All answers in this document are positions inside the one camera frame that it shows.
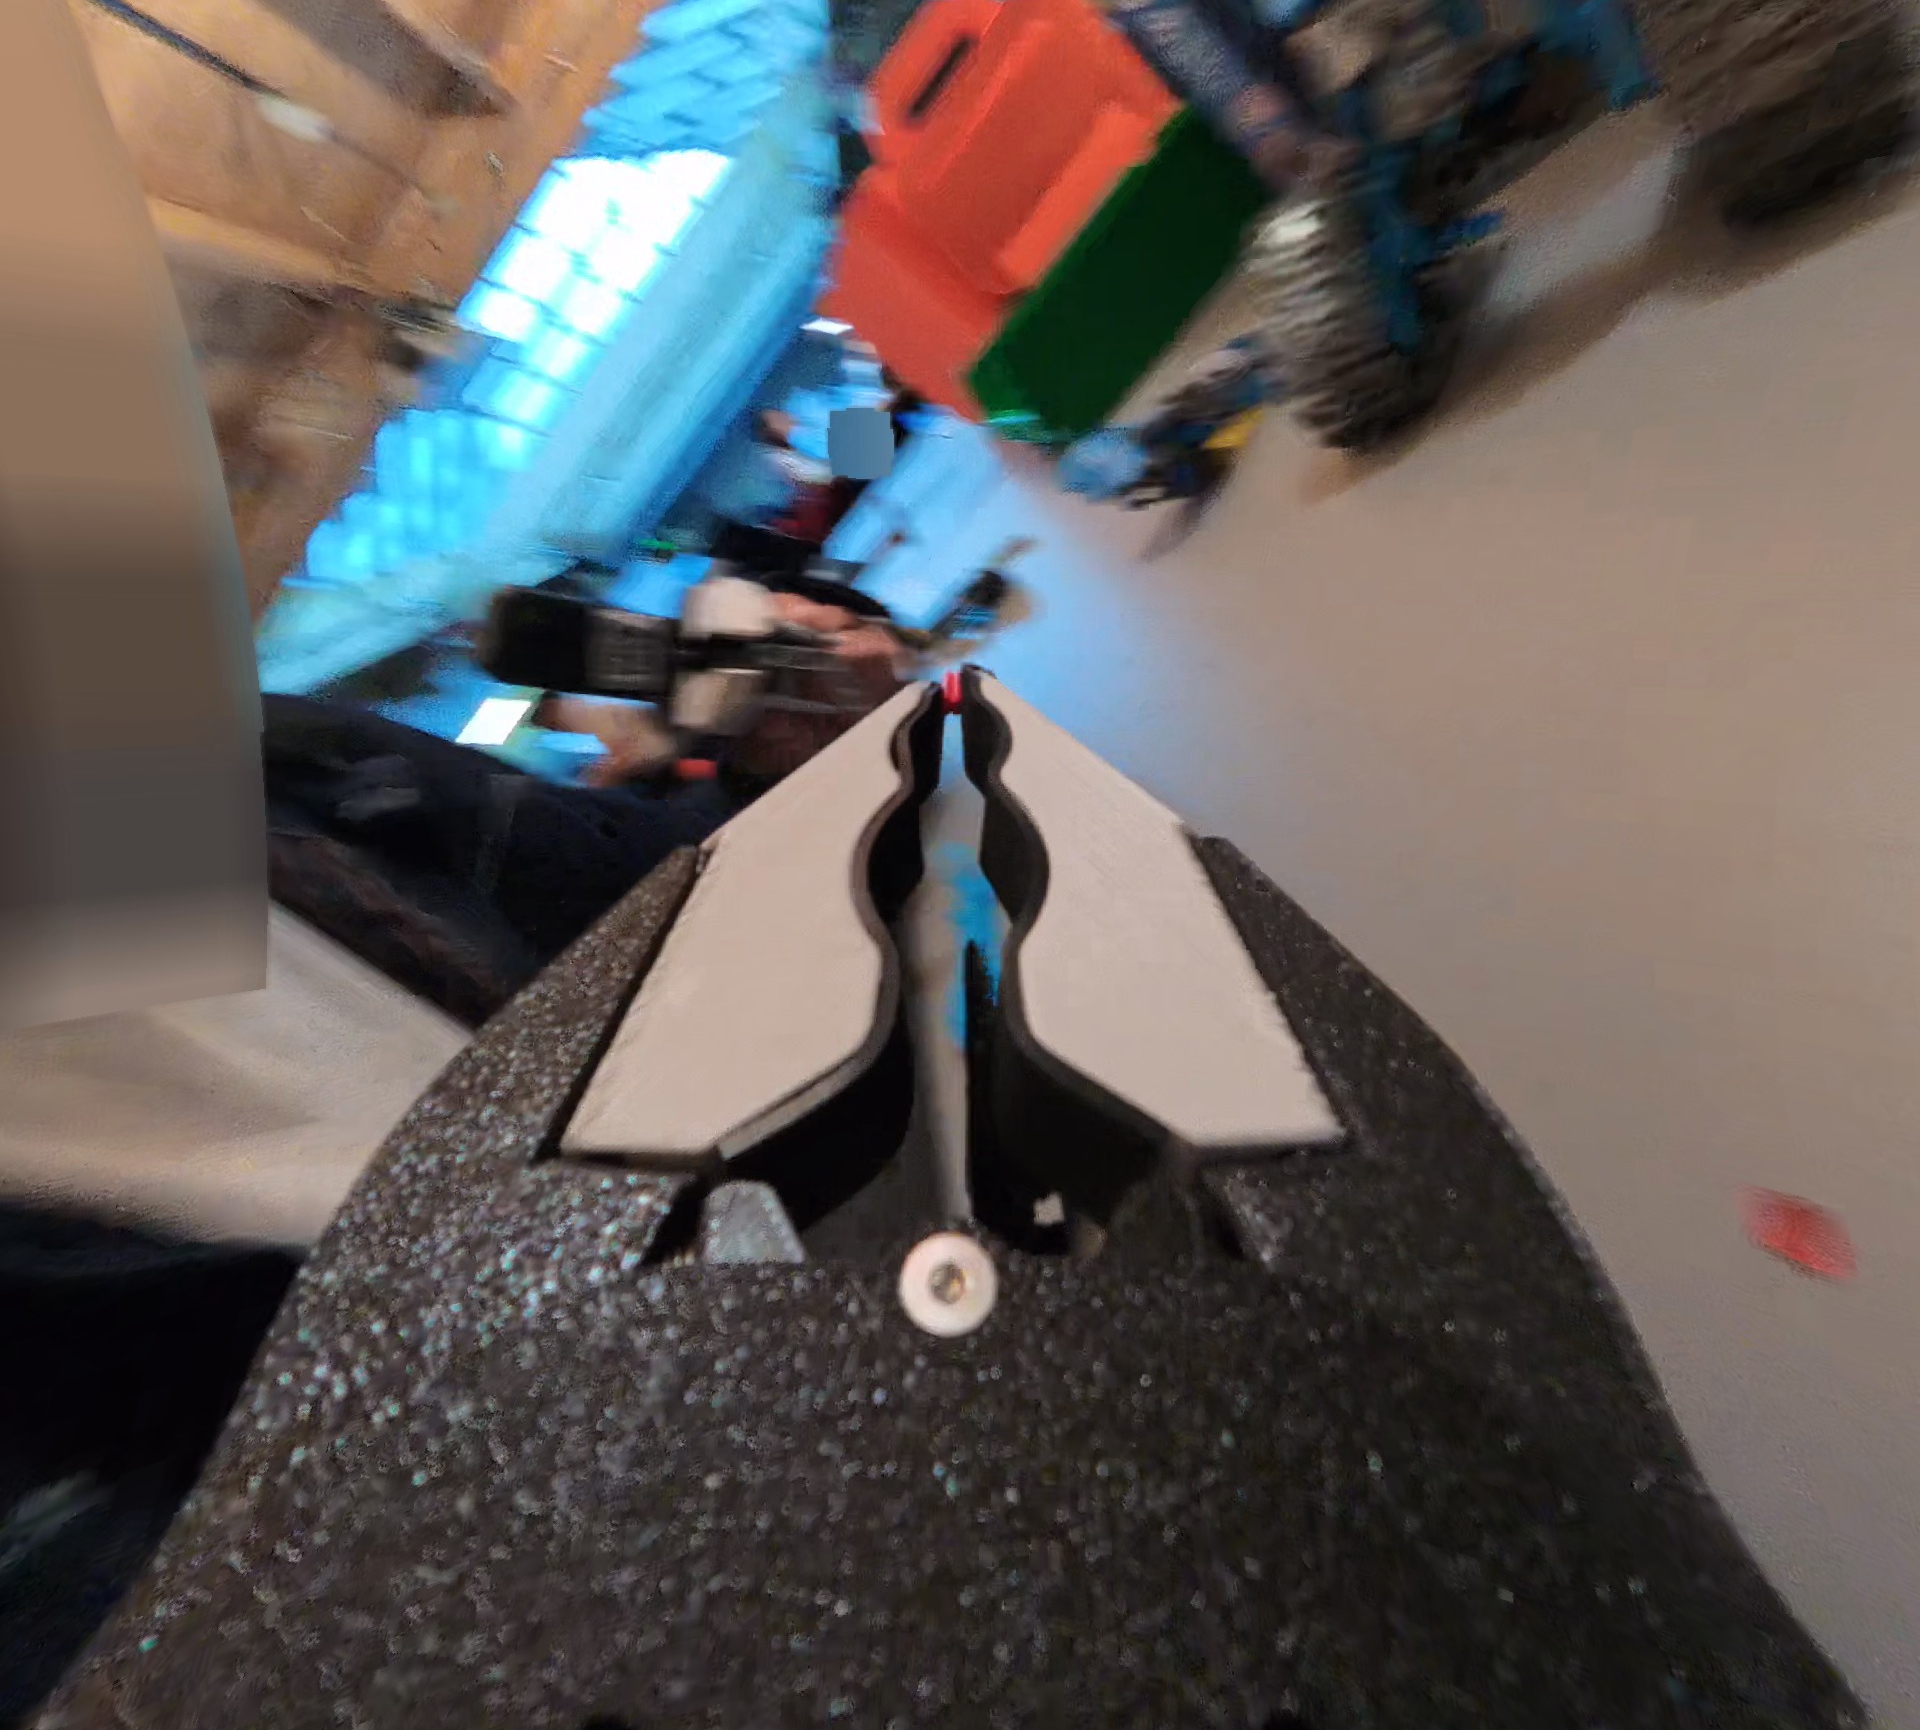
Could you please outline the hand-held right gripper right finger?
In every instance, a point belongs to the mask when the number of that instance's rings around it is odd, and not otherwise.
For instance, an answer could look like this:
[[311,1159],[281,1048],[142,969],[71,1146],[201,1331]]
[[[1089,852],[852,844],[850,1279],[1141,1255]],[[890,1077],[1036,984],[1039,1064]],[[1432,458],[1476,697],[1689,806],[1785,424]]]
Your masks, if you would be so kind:
[[1342,1121],[1185,822],[968,668],[979,868],[1006,917],[994,1114],[1024,1168],[1236,1164]]

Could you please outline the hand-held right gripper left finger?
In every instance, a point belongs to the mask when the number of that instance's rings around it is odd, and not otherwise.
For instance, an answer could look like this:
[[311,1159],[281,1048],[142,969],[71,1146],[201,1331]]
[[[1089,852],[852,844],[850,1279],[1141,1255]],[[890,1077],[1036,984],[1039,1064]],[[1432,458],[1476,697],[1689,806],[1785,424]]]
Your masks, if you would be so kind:
[[559,1155],[732,1163],[869,1070],[942,757],[942,689],[901,687],[708,839]]

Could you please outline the blue grey tracked toy robot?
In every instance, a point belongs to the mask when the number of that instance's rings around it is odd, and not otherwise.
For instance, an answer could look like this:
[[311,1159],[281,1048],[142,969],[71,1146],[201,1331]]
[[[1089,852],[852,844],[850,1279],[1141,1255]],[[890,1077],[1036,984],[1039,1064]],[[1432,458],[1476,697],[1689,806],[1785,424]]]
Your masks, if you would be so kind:
[[1681,185],[1730,228],[1900,157],[1912,0],[1257,0],[1327,136],[1247,265],[1292,416],[1364,452],[1427,416],[1492,203],[1598,119],[1659,107]]

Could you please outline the grey desk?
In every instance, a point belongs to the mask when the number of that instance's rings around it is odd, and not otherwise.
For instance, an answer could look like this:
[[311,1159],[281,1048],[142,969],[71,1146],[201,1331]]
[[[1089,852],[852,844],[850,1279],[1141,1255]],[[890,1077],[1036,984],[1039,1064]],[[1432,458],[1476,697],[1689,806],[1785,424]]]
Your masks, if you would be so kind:
[[[1259,868],[1473,1070],[1716,1492],[1877,1727],[1915,1727],[1915,164],[1751,241],[1653,111],[1509,199],[1410,447],[1264,422],[1171,553],[992,465],[1021,697]],[[1766,1257],[1743,1191],[1857,1271]]]

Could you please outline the person's left hand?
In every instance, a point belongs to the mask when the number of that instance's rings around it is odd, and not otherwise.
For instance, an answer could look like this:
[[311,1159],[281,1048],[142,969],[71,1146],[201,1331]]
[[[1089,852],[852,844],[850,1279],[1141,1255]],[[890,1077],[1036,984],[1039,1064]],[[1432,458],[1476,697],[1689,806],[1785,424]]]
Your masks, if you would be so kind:
[[803,635],[807,662],[777,687],[803,709],[764,707],[755,729],[732,747],[728,774],[754,791],[803,768],[917,672],[913,653],[881,620],[783,590],[774,593],[771,609],[783,638]]

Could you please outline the blue brick separator tool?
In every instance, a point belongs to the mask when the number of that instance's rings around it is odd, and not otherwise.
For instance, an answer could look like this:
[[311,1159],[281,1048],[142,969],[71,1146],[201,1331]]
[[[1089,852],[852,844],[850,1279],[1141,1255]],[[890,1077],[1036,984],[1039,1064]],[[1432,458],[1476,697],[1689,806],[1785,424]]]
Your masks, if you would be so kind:
[[913,911],[919,988],[960,1046],[971,1006],[998,1001],[1003,945],[994,886],[965,843],[945,840],[925,854]]

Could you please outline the person's dark denim jacket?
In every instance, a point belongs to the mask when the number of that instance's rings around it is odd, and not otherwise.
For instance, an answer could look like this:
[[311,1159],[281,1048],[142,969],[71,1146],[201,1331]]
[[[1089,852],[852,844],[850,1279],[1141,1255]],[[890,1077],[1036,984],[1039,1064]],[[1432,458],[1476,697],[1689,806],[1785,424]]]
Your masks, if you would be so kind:
[[259,763],[272,903],[467,1030],[737,811],[721,783],[549,783],[295,694],[259,701]]

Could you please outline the person's white shirt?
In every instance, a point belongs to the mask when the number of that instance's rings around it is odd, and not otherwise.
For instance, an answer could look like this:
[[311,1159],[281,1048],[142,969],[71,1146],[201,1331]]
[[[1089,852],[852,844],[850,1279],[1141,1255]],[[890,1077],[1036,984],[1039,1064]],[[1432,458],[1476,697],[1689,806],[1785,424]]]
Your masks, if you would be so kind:
[[273,907],[259,990],[3,1036],[2,1195],[308,1249],[467,1039]]

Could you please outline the small blue black toy car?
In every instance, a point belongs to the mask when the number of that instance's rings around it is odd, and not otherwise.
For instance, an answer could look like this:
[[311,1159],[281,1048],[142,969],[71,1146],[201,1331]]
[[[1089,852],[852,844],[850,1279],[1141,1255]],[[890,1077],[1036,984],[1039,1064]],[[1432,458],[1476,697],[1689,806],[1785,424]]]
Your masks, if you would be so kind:
[[1241,330],[1197,357],[1137,421],[1068,444],[1056,482],[1083,504],[1152,519],[1140,557],[1154,563],[1207,516],[1283,397],[1271,347]]

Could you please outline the orange felt bag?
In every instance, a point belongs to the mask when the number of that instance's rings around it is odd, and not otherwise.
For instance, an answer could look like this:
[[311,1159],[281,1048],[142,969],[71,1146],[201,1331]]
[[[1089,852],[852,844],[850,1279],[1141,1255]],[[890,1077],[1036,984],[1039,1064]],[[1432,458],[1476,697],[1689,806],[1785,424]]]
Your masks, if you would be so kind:
[[1177,99],[1092,0],[924,0],[867,104],[823,314],[982,422],[974,367],[1154,157]]

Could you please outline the green plastic bin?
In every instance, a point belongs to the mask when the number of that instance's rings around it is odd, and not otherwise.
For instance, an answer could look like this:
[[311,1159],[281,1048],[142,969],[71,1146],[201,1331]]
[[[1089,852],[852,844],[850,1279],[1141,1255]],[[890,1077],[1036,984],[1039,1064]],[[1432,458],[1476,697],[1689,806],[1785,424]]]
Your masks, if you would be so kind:
[[1233,273],[1268,205],[1204,114],[1171,117],[970,368],[986,429],[1064,447],[1110,422]]

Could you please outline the small red stud piece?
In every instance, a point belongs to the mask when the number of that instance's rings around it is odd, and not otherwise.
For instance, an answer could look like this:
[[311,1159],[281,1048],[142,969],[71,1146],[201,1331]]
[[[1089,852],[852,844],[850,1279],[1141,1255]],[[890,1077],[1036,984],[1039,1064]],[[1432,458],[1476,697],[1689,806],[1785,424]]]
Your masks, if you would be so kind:
[[1826,1284],[1846,1284],[1860,1268],[1856,1243],[1831,1210],[1769,1189],[1740,1192],[1745,1239],[1766,1257]]

